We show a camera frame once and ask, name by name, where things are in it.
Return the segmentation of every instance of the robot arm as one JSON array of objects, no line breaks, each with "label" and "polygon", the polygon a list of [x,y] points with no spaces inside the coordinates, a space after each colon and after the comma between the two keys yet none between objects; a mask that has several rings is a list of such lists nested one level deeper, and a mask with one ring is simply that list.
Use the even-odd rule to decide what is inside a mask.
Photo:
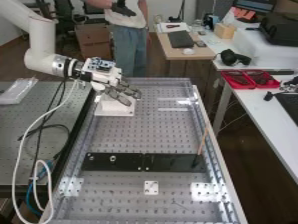
[{"label": "robot arm", "polygon": [[105,93],[125,106],[132,103],[124,95],[141,98],[140,91],[121,81],[121,69],[114,67],[113,62],[100,58],[80,62],[55,53],[55,21],[36,14],[19,0],[0,0],[0,15],[29,33],[31,48],[24,58],[28,69],[90,82],[96,91]]}]

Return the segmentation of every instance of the white box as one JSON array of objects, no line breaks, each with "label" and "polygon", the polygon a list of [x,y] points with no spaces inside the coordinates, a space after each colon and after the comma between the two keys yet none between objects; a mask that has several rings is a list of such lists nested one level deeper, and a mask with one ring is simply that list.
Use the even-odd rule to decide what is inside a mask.
[{"label": "white box", "polygon": [[257,66],[298,68],[298,47],[270,44],[259,31],[238,29],[232,42],[238,51],[253,58]]}]

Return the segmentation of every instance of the white cable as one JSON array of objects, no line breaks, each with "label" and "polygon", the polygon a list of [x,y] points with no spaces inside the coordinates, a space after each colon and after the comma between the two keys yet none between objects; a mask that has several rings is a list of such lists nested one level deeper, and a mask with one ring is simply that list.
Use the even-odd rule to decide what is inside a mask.
[{"label": "white cable", "polygon": [[[17,174],[17,168],[19,168],[19,164],[20,164],[20,159],[21,159],[21,150],[23,150],[23,146],[24,146],[24,142],[25,142],[25,138],[27,138],[27,135],[28,135],[28,132],[31,131],[32,127],[36,125],[36,123],[48,115],[51,114],[53,111],[56,111],[60,107],[64,106],[64,104],[67,103],[71,95],[72,95],[72,92],[73,92],[73,89],[76,87],[76,84],[77,84],[77,81],[73,82],[73,86],[72,86],[72,89],[68,93],[68,96],[65,98],[65,100],[63,101],[63,103],[55,107],[52,110],[49,110],[47,113],[44,113],[37,119],[36,121],[31,124],[31,126],[28,127],[24,135],[23,135],[23,139],[21,139],[21,143],[20,143],[20,148],[19,148],[19,154],[17,154],[17,160],[16,160],[16,166],[15,166],[15,170],[13,170],[13,174],[12,174],[12,203],[13,203],[13,207],[15,207],[15,210],[16,210],[16,214],[17,214],[17,217],[20,218],[20,220],[25,223],[25,224],[35,224],[35,223],[31,223],[28,222],[24,217],[21,216],[21,213],[19,211],[19,207],[17,207],[17,204],[16,204],[16,174]],[[44,167],[47,169],[47,173],[48,173],[48,185],[51,184],[51,188],[48,186],[48,189],[49,189],[49,192],[48,192],[48,195],[49,195],[49,206],[51,206],[51,215],[49,215],[49,218],[47,219],[45,222],[40,223],[40,224],[47,224],[52,218],[53,218],[53,202],[52,202],[52,178],[51,178],[51,173],[49,173],[49,169],[48,169],[48,165],[44,164]]]},{"label": "white cable", "polygon": [[35,164],[35,175],[33,175],[33,194],[35,194],[35,201],[36,201],[36,205],[39,207],[39,209],[41,211],[44,211],[44,208],[41,207],[40,205],[40,201],[39,201],[39,197],[37,197],[37,189],[36,189],[36,182],[37,182],[37,175],[39,175],[39,163],[43,164],[43,166],[45,167],[45,170],[47,170],[47,175],[48,175],[48,194],[49,194],[49,207],[51,207],[51,215],[49,215],[49,218],[48,220],[52,220],[52,217],[53,217],[53,197],[52,197],[52,177],[51,177],[51,170],[49,170],[49,167],[48,167],[48,164],[44,162],[44,160],[37,160],[36,161],[36,164]]},{"label": "white cable", "polygon": [[229,124],[225,125],[225,127],[220,130],[222,131],[230,124],[233,124],[236,121],[238,121],[243,116],[246,115],[246,113],[243,113],[238,118],[236,118]]}]

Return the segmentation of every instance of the paper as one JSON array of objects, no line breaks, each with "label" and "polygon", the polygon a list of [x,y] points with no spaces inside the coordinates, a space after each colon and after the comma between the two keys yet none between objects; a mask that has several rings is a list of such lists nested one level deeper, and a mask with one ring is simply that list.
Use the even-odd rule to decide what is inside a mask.
[{"label": "paper", "polygon": [[170,33],[170,32],[177,32],[182,30],[186,30],[188,32],[190,32],[190,29],[186,23],[161,23],[160,27],[161,27],[162,33]]},{"label": "paper", "polygon": [[241,12],[237,15],[237,18],[243,18],[246,12],[247,12],[247,10],[246,9],[242,9]]},{"label": "paper", "polygon": [[254,16],[255,12],[254,11],[249,11],[249,13],[243,16],[245,19],[251,19]]},{"label": "paper", "polygon": [[236,8],[236,10],[234,10],[234,16],[238,16],[239,12],[241,12],[241,9]]}]

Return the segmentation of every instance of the metal table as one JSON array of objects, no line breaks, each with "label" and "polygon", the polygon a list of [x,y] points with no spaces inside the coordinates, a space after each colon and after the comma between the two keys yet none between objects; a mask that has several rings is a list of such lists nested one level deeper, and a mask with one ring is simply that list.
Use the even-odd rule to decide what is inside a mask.
[{"label": "metal table", "polygon": [[[94,117],[92,105],[55,189],[56,223],[247,223],[210,130],[200,172],[85,171],[89,153],[194,155],[209,122],[189,79],[129,80],[142,91],[134,117]],[[158,195],[144,182],[158,181]],[[49,208],[43,215],[48,217]]]},{"label": "metal table", "polygon": [[[0,90],[11,86],[9,82],[0,83]],[[59,82],[39,82],[31,92],[17,105],[0,105],[0,190],[1,194],[11,193],[12,173],[16,163],[20,142],[17,138],[36,118],[45,112]],[[72,87],[67,83],[65,94]],[[67,105],[60,108],[47,124],[64,124],[72,131],[83,106],[85,104],[90,86],[84,90],[76,89]],[[17,191],[25,190],[29,172],[36,151],[37,134],[28,138],[23,149],[20,167],[17,172],[16,184]],[[40,159],[52,159],[53,155],[61,150],[67,141],[67,133],[63,129],[51,128],[44,130],[40,147]]]}]

